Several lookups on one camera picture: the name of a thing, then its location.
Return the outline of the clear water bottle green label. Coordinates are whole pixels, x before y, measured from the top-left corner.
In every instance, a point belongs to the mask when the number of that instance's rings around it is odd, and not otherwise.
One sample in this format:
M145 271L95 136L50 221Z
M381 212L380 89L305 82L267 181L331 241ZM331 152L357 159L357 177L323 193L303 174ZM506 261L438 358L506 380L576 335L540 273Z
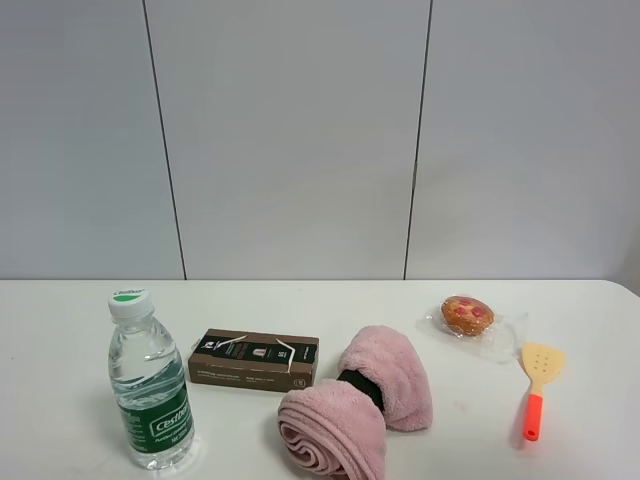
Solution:
M108 307L108 371L133 460L147 470L172 467L195 436L181 354L148 290L118 290Z

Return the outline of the brown cardboard box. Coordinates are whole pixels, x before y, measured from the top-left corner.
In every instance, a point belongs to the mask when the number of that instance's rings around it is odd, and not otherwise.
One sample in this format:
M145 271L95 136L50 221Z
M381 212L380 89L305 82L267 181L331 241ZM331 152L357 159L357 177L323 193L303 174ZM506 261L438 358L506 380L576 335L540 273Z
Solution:
M195 384L287 393L314 383L315 337L209 329L188 360Z

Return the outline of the black band on towel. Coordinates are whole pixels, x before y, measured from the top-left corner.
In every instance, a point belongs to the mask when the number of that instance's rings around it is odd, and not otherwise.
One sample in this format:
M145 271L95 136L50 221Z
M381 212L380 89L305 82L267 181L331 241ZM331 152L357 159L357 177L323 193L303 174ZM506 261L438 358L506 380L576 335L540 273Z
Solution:
M352 385L355 389L368 396L381 413L384 412L384 397L380 387L360 371L343 370L337 380Z

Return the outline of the wrapped fruit pastry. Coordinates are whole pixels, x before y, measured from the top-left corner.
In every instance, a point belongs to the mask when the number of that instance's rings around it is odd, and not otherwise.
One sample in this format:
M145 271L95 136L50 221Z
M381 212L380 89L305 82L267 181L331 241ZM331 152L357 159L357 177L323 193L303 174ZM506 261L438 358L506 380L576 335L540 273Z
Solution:
M463 353L506 364L519 358L528 320L527 313L503 315L477 298L452 295L418 320L417 328Z

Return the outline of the rolled pink towel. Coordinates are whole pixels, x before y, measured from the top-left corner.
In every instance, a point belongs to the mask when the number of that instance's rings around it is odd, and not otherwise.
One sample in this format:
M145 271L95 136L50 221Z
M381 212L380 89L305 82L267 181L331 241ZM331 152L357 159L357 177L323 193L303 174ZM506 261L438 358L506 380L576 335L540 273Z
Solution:
M387 326L362 328L340 356L338 370L358 370L375 382L384 412L338 377L290 391L277 412L286 451L319 476L383 479L386 431L415 432L432 424L426 371L409 339Z

